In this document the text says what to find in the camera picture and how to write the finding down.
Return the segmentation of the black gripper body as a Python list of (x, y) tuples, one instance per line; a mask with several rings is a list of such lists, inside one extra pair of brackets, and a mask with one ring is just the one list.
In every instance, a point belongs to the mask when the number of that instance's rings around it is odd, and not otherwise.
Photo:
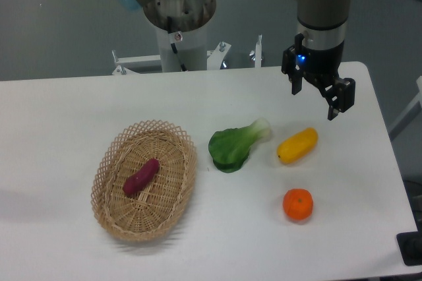
[(287, 75), (293, 66), (299, 66), (302, 79), (315, 87), (328, 86), (333, 78), (340, 77), (338, 68), (342, 60), (344, 42), (330, 49), (311, 49), (304, 44), (305, 36), (298, 33), (294, 44), (283, 52), (282, 73)]

